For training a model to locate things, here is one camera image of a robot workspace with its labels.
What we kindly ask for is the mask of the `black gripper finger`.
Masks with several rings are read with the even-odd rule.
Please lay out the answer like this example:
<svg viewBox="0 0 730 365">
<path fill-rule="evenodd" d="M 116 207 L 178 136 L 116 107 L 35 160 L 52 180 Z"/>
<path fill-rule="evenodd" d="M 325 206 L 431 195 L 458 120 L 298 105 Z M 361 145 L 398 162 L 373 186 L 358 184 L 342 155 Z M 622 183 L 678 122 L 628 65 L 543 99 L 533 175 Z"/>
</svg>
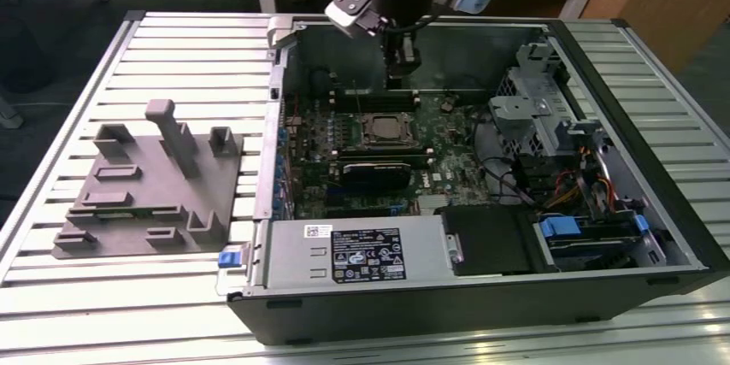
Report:
<svg viewBox="0 0 730 365">
<path fill-rule="evenodd" d="M 385 65 L 387 88 L 402 85 L 413 72 L 421 67 L 421 51 L 417 47 L 415 35 L 385 36 Z"/>
</svg>

